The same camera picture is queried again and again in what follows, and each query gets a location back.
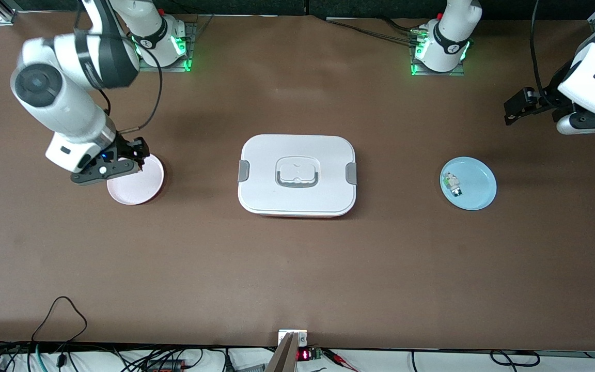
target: brown tabletop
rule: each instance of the brown tabletop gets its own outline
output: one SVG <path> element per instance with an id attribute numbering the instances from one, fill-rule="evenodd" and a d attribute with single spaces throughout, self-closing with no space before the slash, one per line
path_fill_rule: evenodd
<path id="1" fill-rule="evenodd" d="M 314 17 L 216 17 L 142 131 L 167 184 L 128 207 L 47 160 L 52 132 L 10 92 L 23 41 L 68 33 L 73 17 L 0 29 L 0 339 L 29 339 L 68 295 L 89 319 L 82 341 L 263 346 L 295 327 L 331 347 L 595 350 L 595 135 L 563 136 L 549 114 L 503 122 L 503 102 L 534 84 L 528 22 L 479 24 L 465 77 L 415 77 L 405 47 Z M 546 82 L 587 35 L 585 22 L 538 24 Z M 108 92 L 119 129 L 146 118 L 157 88 L 141 73 Z M 246 212 L 238 160 L 261 133 L 350 141 L 354 208 Z M 457 156 L 493 170 L 488 208 L 442 195 Z M 39 338 L 79 328 L 60 304 Z"/>

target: black speckled wall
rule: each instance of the black speckled wall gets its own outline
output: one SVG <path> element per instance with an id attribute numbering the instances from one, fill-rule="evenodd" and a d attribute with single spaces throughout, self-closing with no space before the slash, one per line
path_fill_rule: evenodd
<path id="1" fill-rule="evenodd" d="M 17 0 L 24 10 L 74 10 L 75 0 Z M 446 0 L 155 0 L 167 12 L 217 14 L 308 14 L 317 17 L 432 18 Z M 483 19 L 529 19 L 534 0 L 481 0 Z M 595 0 L 543 0 L 539 19 L 586 19 Z"/>

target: white plastic container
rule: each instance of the white plastic container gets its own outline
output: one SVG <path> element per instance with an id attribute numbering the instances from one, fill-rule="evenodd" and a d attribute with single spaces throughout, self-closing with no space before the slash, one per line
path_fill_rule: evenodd
<path id="1" fill-rule="evenodd" d="M 260 134 L 243 146 L 238 200 L 249 212 L 336 217 L 356 194 L 355 151 L 342 137 Z"/>

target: light blue plate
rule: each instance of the light blue plate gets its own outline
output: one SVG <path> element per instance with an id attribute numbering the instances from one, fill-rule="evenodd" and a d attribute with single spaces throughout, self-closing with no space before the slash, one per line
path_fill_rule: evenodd
<path id="1" fill-rule="evenodd" d="M 460 182 L 462 195 L 454 197 L 451 190 L 444 185 L 444 175 L 451 172 Z M 497 194 L 497 181 L 487 165 L 462 156 L 449 160 L 440 173 L 442 193 L 456 207 L 466 210 L 479 210 L 488 207 Z"/>

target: teal cable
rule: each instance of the teal cable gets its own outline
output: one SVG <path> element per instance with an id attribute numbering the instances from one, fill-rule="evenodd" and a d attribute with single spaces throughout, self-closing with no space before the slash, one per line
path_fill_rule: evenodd
<path id="1" fill-rule="evenodd" d="M 48 369 L 45 368 L 45 363 L 43 363 L 43 360 L 40 358 L 40 351 L 38 350 L 38 345 L 36 345 L 36 360 L 38 360 L 40 369 L 42 369 L 43 372 L 48 372 Z"/>

